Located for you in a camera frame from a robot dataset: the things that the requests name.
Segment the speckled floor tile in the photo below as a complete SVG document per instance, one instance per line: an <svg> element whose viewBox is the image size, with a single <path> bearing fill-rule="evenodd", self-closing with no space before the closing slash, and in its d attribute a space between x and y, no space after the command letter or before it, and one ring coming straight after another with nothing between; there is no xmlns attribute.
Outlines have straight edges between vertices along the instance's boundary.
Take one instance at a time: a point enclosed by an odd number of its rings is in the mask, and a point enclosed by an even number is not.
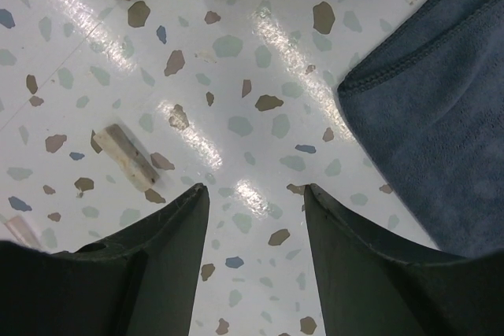
<svg viewBox="0 0 504 336"><path fill-rule="evenodd" d="M324 334L304 184L432 246L332 96L425 0L2 1L0 219L73 251L203 182L191 335ZM160 174L149 192L91 142L111 123Z"/></svg>

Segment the white tile floor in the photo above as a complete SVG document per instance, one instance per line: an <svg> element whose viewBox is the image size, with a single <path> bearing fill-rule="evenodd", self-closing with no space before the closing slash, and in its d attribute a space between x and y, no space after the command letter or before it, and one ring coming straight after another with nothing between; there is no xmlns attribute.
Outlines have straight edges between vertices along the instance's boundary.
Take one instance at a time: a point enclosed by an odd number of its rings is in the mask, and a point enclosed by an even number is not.
<svg viewBox="0 0 504 336"><path fill-rule="evenodd" d="M128 9L138 1L150 14L133 28ZM215 271L200 278L191 335L215 334L220 323L221 334L227 322L229 335L292 336L307 316L323 335L302 196L289 184L318 183L363 216L432 246L382 187L332 95L424 1L0 0L0 218L22 214L56 252L159 209L155 194L149 201L135 191L90 144L92 130L119 123L146 156L159 153L174 166L165 161L158 170L158 202L192 183L209 187L202 264ZM328 35L313 28L321 2L335 14ZM207 24L209 11L220 19ZM185 65L165 76L176 50ZM172 61L167 73L180 66ZM260 111L264 104L280 106ZM81 177L94 184L82 197L74 185ZM290 237L269 246L282 229Z"/></svg>

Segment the blue speck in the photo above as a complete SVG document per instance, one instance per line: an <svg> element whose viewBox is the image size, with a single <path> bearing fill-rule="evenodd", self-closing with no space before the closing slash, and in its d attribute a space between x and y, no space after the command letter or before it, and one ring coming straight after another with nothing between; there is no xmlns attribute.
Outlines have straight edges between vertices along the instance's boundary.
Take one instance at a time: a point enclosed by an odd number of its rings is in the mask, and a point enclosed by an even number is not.
<svg viewBox="0 0 504 336"><path fill-rule="evenodd" d="M228 268L233 268L233 269L238 269L245 263L240 257L228 257L226 259L226 267Z"/></svg>
<svg viewBox="0 0 504 336"><path fill-rule="evenodd" d="M310 146L310 145L297 145L296 150L301 151L303 153L316 153L316 151L317 151L317 149L315 149L315 147Z"/></svg>
<svg viewBox="0 0 504 336"><path fill-rule="evenodd" d="M14 210L20 210L22 212L30 212L32 210L30 205L27 205L26 202L14 196L9 197L9 203Z"/></svg>
<svg viewBox="0 0 504 336"><path fill-rule="evenodd" d="M165 27L160 25L159 28L156 30L156 35L161 42L166 44L166 29L165 29Z"/></svg>
<svg viewBox="0 0 504 336"><path fill-rule="evenodd" d="M79 161L80 159L82 159L84 157L84 154L83 153L70 153L70 157L74 161Z"/></svg>
<svg viewBox="0 0 504 336"><path fill-rule="evenodd" d="M7 9L0 9L0 24L2 24L7 29L16 26L16 23L14 23L13 14Z"/></svg>

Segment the microfiber towel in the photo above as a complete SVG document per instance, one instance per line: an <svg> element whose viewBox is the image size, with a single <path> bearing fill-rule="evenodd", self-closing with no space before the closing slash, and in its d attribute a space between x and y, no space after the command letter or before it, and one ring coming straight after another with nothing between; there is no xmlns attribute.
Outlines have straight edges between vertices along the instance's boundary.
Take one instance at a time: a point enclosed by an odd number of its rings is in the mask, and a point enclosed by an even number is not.
<svg viewBox="0 0 504 336"><path fill-rule="evenodd" d="M504 247L504 0L428 0L337 92L441 250Z"/></svg>

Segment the small wood piece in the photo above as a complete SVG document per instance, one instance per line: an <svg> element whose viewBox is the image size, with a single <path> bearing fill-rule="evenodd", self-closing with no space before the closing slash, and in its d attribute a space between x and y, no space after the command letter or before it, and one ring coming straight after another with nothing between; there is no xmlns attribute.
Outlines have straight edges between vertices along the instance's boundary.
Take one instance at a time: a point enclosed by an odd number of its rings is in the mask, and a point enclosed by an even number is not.
<svg viewBox="0 0 504 336"><path fill-rule="evenodd" d="M106 127L93 139L119 164L120 169L136 189L145 192L154 185L159 175L133 146L119 125Z"/></svg>

